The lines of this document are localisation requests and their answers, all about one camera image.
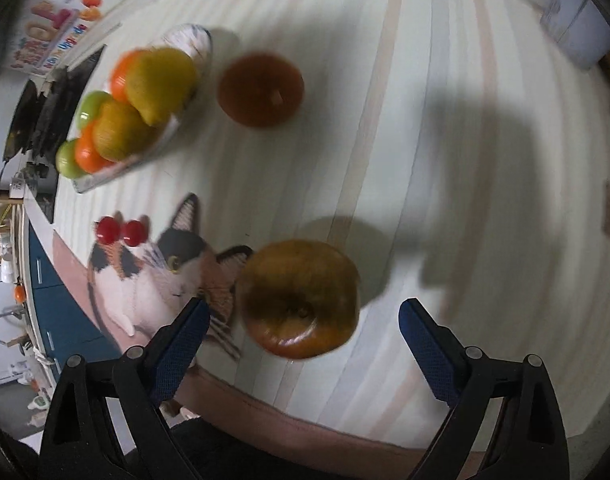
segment orange object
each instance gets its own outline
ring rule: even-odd
[[[127,94],[125,93],[125,78],[127,77],[127,71],[130,69],[131,64],[143,52],[145,51],[141,48],[130,50],[123,54],[118,60],[118,63],[116,63],[112,75],[109,78],[109,88],[110,93],[118,102],[129,102]]]
[[[218,87],[218,102],[234,121],[271,128],[298,110],[305,83],[301,71],[274,54],[248,54],[232,63]]]
[[[100,7],[102,0],[80,0],[85,7]]]
[[[16,303],[19,304],[27,301],[27,292],[20,283],[14,287],[14,299],[16,300]]]
[[[358,324],[360,277],[336,248],[285,240],[261,248],[240,272],[236,306],[250,336],[286,359],[330,352]]]
[[[76,141],[74,148],[76,162],[87,173],[96,173],[113,164],[98,154],[94,146],[94,126],[96,126],[96,121],[91,121],[82,129],[80,139]]]
[[[102,14],[98,7],[89,7],[88,9],[81,10],[78,16],[84,22],[95,22],[102,17]]]

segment sink faucet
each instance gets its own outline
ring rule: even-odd
[[[24,314],[24,306],[17,305],[14,308],[12,308],[11,310],[8,310],[7,312],[3,312],[2,314],[0,314],[0,319],[3,317],[14,316],[16,319],[22,320],[22,314]],[[0,339],[0,344],[7,346],[7,347],[11,347],[15,344],[19,344],[20,340],[24,339],[25,337],[26,336],[17,337],[15,339],[12,339],[11,341],[2,341]]]

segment cherry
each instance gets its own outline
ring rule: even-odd
[[[137,247],[147,241],[147,228],[139,220],[130,220],[122,226],[122,241],[129,247]]]
[[[111,245],[120,239],[120,223],[113,216],[103,216],[96,224],[96,240]]]

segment cat eye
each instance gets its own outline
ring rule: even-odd
[[[170,256],[167,259],[167,268],[173,273],[178,272],[178,270],[181,268],[181,260],[178,258],[178,256]]]

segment calico cat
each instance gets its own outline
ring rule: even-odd
[[[206,340],[216,341],[234,359],[240,357],[229,332],[233,286],[253,251],[237,246],[215,254],[200,237],[198,224],[198,197],[189,194],[155,243],[134,250],[121,241],[94,244],[87,290],[96,322],[105,333],[101,310],[128,336],[141,332],[151,338],[190,298],[203,295],[211,311]]]

